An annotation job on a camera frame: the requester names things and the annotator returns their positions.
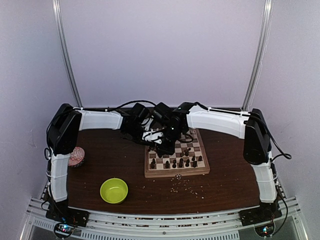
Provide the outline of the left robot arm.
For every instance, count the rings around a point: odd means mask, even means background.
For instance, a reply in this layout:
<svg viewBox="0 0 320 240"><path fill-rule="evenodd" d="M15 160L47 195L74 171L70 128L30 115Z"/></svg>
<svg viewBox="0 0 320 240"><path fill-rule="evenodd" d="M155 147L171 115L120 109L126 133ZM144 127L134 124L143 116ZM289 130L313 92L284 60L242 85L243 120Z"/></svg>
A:
<svg viewBox="0 0 320 240"><path fill-rule="evenodd" d="M44 150L48 161L48 201L53 215L61 222L72 218L67 191L68 162L79 132L119 130L134 143L156 147L163 143L163 133L151 128L153 121L151 111L141 101L134 101L134 106L125 111L120 107L89 109L62 104L47 127Z"/></svg>

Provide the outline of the dark knight piece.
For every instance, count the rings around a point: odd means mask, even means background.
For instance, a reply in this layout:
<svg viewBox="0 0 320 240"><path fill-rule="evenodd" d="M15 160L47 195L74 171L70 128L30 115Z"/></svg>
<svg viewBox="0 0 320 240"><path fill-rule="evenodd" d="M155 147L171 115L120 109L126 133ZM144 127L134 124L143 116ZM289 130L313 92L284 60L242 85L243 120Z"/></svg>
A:
<svg viewBox="0 0 320 240"><path fill-rule="evenodd" d="M196 160L192 162L192 167L193 167L193 168L196 168L196 167L197 167L197 161L196 161Z"/></svg>

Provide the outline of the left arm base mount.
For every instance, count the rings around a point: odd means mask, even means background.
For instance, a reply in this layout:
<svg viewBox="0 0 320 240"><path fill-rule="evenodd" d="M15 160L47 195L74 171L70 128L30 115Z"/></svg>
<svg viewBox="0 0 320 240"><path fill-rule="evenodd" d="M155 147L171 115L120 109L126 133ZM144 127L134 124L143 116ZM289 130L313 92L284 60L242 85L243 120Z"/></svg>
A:
<svg viewBox="0 0 320 240"><path fill-rule="evenodd" d="M76 228L86 227L89 220L89 212L84 210L69 209L67 215L62 215L58 210L49 209L45 217L54 220L53 233L59 239L69 238Z"/></svg>

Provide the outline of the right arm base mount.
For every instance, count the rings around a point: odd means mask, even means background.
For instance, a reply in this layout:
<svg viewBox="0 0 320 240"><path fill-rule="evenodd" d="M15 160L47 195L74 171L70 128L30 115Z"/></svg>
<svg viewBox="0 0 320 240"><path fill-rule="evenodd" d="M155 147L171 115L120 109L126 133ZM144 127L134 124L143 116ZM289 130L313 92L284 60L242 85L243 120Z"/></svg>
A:
<svg viewBox="0 0 320 240"><path fill-rule="evenodd" d="M270 204L241 210L238 214L242 226L254 227L255 233L262 238L269 238L276 232L275 219L283 215L278 205Z"/></svg>

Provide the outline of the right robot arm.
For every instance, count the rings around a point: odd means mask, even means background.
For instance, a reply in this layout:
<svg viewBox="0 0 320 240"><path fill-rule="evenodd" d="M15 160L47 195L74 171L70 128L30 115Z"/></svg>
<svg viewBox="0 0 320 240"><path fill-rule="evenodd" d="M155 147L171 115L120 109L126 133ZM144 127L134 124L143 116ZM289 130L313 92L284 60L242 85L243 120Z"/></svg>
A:
<svg viewBox="0 0 320 240"><path fill-rule="evenodd" d="M268 220L278 210L276 169L272 147L278 147L267 127L262 112L229 111L206 107L199 102L184 102L175 109L159 103L153 109L153 119L163 129L153 131L148 141L155 144L157 153L171 155L175 142L189 129L204 129L224 133L244 140L243 157L255 173L260 206L259 220Z"/></svg>

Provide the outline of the dark queen piece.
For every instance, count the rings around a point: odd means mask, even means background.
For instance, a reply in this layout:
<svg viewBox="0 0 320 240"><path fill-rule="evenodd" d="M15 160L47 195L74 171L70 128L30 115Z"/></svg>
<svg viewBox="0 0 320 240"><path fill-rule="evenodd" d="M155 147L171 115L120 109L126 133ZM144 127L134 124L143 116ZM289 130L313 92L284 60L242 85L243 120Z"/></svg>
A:
<svg viewBox="0 0 320 240"><path fill-rule="evenodd" d="M166 161L166 162L165 162L164 167L165 167L166 169L169 169L169 168L170 168L170 163L169 163L169 161Z"/></svg>

